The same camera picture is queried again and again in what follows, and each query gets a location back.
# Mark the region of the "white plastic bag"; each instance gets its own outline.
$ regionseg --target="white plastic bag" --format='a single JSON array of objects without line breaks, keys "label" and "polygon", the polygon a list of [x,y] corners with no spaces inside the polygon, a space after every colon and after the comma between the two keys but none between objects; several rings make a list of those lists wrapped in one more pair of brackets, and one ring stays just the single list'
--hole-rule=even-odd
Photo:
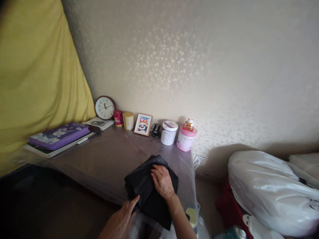
[{"label": "white plastic bag", "polygon": [[319,224],[319,190],[299,182],[288,165],[260,151],[234,153],[229,182],[238,203],[283,236],[311,235]]}]

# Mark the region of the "red can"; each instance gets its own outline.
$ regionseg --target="red can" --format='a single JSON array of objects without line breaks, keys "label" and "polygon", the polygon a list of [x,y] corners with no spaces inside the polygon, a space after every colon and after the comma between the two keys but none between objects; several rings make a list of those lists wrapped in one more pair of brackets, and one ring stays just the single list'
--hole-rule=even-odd
[{"label": "red can", "polygon": [[114,111],[113,112],[114,115],[114,121],[115,121],[115,125],[116,127],[122,127],[123,126],[123,115],[122,115],[122,111]]}]

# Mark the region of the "wall clock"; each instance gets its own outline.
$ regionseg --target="wall clock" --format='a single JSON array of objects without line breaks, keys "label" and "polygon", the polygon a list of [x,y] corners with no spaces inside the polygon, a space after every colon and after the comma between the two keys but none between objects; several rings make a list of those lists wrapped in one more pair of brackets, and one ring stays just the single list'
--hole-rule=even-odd
[{"label": "wall clock", "polygon": [[104,120],[113,118],[113,112],[116,110],[114,100],[109,96],[101,96],[95,103],[95,112],[98,117]]}]

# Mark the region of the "black cloth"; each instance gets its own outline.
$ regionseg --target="black cloth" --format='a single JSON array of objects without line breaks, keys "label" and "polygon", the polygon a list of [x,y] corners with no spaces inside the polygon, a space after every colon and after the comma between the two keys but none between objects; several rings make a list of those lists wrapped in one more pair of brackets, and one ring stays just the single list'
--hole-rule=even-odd
[{"label": "black cloth", "polygon": [[178,177],[160,155],[152,155],[145,163],[127,175],[124,179],[125,188],[129,200],[133,200],[137,195],[140,195],[140,200],[136,204],[140,212],[157,221],[165,229],[170,230],[172,218],[165,200],[155,189],[151,176],[153,164],[162,165],[168,169],[174,191],[177,193]]}]

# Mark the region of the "person's left hand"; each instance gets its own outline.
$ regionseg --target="person's left hand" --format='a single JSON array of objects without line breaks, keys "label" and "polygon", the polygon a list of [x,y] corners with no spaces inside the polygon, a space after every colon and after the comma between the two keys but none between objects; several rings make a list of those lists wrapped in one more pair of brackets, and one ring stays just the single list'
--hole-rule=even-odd
[{"label": "person's left hand", "polygon": [[131,227],[132,220],[136,214],[136,212],[132,214],[132,211],[139,199],[140,196],[138,195],[131,202],[125,201],[123,207],[113,214],[107,221],[98,239],[126,238]]}]

